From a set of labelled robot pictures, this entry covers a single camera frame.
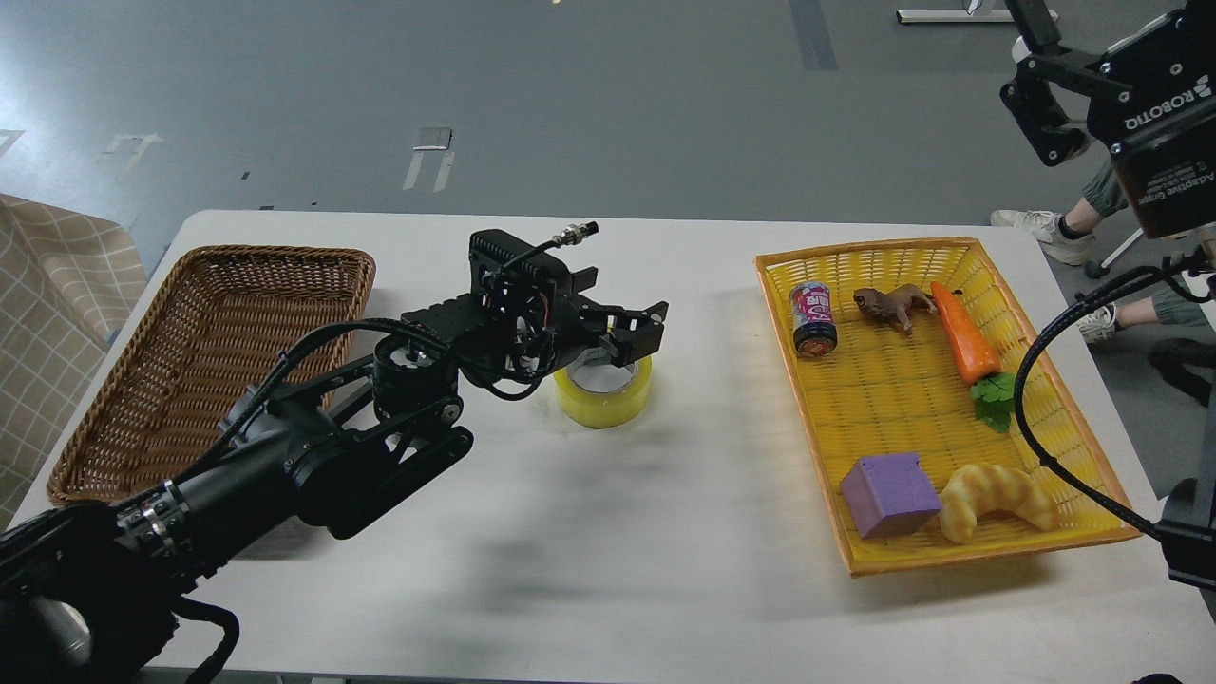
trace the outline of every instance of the soda can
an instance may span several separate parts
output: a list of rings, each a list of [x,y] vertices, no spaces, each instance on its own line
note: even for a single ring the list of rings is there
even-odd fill
[[[794,349],[800,357],[822,357],[837,346],[832,320],[832,292],[818,281],[803,282],[789,291],[794,312]]]

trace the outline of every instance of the purple cube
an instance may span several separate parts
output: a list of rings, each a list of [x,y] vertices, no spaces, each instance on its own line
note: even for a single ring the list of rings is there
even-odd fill
[[[840,493],[862,539],[912,534],[941,510],[914,452],[857,459]]]

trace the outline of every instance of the shoe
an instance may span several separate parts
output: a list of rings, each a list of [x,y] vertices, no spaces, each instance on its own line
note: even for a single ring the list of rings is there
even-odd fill
[[[1110,337],[1118,332],[1115,326],[1115,305],[1107,304],[1092,314],[1088,314],[1083,319],[1076,321],[1076,329],[1081,331],[1081,337],[1085,338],[1086,344],[1094,344],[1104,340],[1110,340]]]
[[[992,212],[989,223],[1002,228],[1017,228],[1035,236],[1043,253],[1062,264],[1079,267],[1090,259],[1093,247],[1093,234],[1069,240],[1060,235],[1055,226],[1060,214],[1054,212],[1019,212],[1015,209],[997,209]]]

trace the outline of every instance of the checkered fabric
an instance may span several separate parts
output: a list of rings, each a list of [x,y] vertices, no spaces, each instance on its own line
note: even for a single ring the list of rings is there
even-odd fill
[[[0,528],[146,282],[123,228],[0,195]]]

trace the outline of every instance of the yellow tray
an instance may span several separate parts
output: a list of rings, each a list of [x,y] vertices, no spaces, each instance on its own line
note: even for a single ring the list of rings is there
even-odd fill
[[[1038,465],[1017,424],[1002,434],[975,420],[968,388],[955,369],[936,316],[917,309],[913,332],[862,318],[852,291],[889,292],[905,282],[928,292],[940,281],[997,348],[1002,368],[1017,372],[1036,332],[980,242],[969,237],[854,242],[762,254],[755,259],[769,312],[794,387],[832,529],[854,577],[983,559],[1109,544],[1137,537],[1083,494]],[[832,291],[839,343],[816,359],[795,354],[789,291],[817,280]],[[1026,382],[1026,416],[1047,450],[1087,484],[1118,501],[1127,497],[1110,462],[1047,355]],[[1023,520],[980,520],[967,544],[947,540],[936,520],[916,534],[862,539],[840,494],[840,481],[861,456],[916,452],[939,492],[956,469],[992,462],[1025,470],[1059,505],[1063,525],[1040,532]]]

